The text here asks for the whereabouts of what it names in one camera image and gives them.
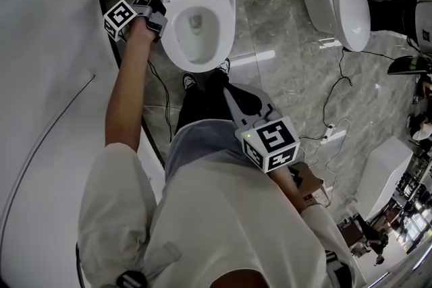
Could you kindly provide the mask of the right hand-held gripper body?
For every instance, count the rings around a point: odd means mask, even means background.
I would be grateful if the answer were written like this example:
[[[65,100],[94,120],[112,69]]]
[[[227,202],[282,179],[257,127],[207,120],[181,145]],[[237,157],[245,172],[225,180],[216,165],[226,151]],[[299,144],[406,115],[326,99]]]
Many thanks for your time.
[[[288,116],[273,107],[263,107],[256,115],[235,111],[243,153],[262,172],[269,173],[291,163],[298,153],[300,139]]]

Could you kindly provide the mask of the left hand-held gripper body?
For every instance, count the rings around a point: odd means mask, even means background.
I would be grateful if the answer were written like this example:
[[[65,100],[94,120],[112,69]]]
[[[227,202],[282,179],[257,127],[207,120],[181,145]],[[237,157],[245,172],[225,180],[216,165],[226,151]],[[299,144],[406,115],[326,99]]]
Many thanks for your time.
[[[167,25],[165,14],[166,8],[161,0],[135,0],[131,4],[126,0],[120,0],[103,16],[103,27],[115,42],[126,42],[126,28],[131,21],[137,17],[144,17],[146,27],[155,33],[153,41],[158,42]]]

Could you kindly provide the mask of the person's right forearm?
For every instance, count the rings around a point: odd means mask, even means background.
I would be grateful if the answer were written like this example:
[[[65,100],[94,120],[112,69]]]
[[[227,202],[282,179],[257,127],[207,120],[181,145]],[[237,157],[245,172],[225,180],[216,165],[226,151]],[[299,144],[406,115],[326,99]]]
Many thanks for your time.
[[[301,196],[288,167],[284,165],[274,169],[269,173],[269,177],[277,184],[297,212],[301,214],[306,209],[306,202]]]

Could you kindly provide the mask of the person's left forearm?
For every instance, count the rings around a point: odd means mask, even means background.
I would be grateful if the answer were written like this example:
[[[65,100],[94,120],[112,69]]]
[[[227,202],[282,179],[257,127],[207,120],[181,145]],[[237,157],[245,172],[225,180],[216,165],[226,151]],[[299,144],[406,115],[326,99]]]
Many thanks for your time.
[[[155,33],[143,17],[132,21],[105,116],[105,144],[121,143],[137,151],[140,144],[146,68]]]

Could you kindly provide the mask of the person's black trousers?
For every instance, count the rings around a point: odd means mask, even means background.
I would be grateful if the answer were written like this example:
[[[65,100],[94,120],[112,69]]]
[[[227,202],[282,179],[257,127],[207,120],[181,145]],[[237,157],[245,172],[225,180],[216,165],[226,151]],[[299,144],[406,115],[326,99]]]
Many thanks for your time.
[[[203,119],[232,120],[223,89],[229,86],[229,77],[214,70],[205,80],[205,89],[199,85],[186,91],[178,117],[175,134],[184,126]]]

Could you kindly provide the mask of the person's grey inner shirt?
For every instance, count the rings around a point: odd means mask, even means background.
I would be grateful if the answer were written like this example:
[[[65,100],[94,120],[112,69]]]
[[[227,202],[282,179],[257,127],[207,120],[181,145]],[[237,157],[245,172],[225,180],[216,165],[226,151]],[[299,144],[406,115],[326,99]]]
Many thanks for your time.
[[[233,121],[203,119],[180,128],[174,136],[165,162],[165,182],[168,183],[178,170],[205,156],[222,152],[236,164],[252,166],[235,137]]]

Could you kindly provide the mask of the person's right shoe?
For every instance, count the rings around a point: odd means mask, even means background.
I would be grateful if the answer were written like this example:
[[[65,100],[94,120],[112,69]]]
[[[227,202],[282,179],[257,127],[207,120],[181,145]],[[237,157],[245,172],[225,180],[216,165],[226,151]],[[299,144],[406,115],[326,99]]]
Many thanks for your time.
[[[230,67],[231,67],[231,63],[230,63],[230,60],[227,58],[219,66],[217,66],[215,69],[218,71],[221,71],[225,75],[228,75],[230,72]]]

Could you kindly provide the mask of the person's left shoe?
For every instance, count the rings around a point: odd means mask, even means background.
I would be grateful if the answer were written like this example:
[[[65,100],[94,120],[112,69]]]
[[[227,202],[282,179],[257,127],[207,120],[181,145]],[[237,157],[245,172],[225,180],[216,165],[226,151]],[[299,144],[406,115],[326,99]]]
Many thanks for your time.
[[[184,73],[182,76],[182,84],[184,90],[187,91],[190,88],[197,87],[198,82],[197,79],[190,73]]]

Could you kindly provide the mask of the brown cardboard box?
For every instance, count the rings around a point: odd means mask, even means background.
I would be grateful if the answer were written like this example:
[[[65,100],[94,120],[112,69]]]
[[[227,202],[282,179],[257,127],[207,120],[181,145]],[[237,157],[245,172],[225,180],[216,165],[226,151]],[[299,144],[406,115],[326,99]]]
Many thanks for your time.
[[[318,178],[306,163],[299,162],[289,166],[288,169],[307,206],[321,204],[328,207],[331,204],[325,182]]]

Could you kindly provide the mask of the person's white t-shirt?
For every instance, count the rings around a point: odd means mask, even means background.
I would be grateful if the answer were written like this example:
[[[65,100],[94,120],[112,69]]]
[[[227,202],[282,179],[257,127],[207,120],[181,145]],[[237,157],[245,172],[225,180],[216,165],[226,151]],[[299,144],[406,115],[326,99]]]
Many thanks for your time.
[[[124,144],[95,159],[82,197],[78,248],[92,288],[129,270],[148,288],[209,288],[233,270],[269,288],[354,288],[354,261],[326,209],[301,214],[278,186],[222,152],[181,167],[156,203],[137,154]]]

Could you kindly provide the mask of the person's chin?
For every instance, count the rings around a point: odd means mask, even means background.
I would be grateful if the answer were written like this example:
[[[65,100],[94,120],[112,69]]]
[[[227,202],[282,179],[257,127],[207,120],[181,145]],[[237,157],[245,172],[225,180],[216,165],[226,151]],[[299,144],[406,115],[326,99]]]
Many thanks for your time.
[[[209,288],[269,288],[262,274],[255,270],[233,270],[214,280]]]

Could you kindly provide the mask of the white rectangular pedestal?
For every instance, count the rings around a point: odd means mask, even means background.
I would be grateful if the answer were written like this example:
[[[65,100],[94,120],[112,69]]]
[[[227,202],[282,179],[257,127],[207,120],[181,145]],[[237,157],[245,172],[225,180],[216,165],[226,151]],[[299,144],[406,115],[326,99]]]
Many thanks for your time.
[[[373,218],[389,202],[412,154],[394,136],[370,153],[355,193],[355,207],[364,220]]]

